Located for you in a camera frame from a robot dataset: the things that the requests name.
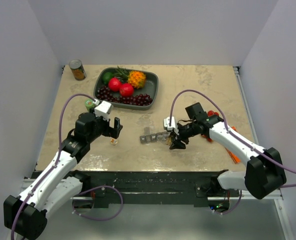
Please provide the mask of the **gold bottle cap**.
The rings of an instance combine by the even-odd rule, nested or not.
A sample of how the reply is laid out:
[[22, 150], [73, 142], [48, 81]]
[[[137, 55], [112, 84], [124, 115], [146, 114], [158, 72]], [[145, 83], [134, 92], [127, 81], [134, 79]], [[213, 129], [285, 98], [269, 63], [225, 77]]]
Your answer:
[[112, 145], [116, 145], [116, 144], [118, 143], [118, 140], [112, 138], [112, 139], [110, 140], [110, 143], [111, 143]]

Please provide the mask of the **clear pill bottle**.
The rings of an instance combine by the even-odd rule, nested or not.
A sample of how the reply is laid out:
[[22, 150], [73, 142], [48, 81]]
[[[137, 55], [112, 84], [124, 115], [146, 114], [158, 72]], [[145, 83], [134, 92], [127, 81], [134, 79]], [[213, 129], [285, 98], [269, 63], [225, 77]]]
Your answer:
[[161, 133], [157, 135], [157, 141], [170, 146], [172, 144], [172, 139], [170, 133]]

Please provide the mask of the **grey weekly pill organizer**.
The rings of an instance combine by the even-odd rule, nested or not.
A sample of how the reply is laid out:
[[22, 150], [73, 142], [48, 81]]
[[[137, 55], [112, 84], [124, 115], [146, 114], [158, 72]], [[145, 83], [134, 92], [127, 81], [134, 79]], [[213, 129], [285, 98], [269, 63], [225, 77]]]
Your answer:
[[144, 127], [143, 128], [143, 135], [139, 136], [139, 141], [141, 144], [150, 144], [150, 143], [157, 143], [157, 135], [161, 133], [169, 133], [167, 131], [159, 131], [155, 132], [152, 127]]

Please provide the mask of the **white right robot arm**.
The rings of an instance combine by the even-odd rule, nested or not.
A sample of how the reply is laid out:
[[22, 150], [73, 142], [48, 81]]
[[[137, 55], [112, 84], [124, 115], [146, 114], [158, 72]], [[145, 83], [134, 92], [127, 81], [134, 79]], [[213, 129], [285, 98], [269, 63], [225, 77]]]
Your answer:
[[208, 115], [200, 103], [188, 106], [189, 120], [178, 123], [169, 116], [163, 127], [170, 132], [170, 149], [185, 149], [189, 139], [203, 135], [228, 149], [246, 167], [245, 171], [223, 170], [213, 179], [210, 189], [215, 196], [223, 196], [228, 190], [246, 190], [256, 199], [262, 199], [286, 183], [279, 152], [271, 147], [265, 149], [226, 126], [224, 119]]

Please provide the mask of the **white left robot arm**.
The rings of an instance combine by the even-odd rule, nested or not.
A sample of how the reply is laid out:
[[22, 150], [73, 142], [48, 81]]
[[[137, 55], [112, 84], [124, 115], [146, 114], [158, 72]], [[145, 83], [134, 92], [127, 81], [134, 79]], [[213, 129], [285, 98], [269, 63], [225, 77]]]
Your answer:
[[91, 188], [90, 176], [70, 171], [89, 152], [94, 140], [100, 136], [116, 139], [122, 128], [117, 117], [110, 126], [107, 113], [80, 114], [45, 170], [18, 196], [10, 195], [4, 201], [4, 224], [11, 231], [10, 238], [36, 240], [54, 211], [74, 196], [97, 190]]

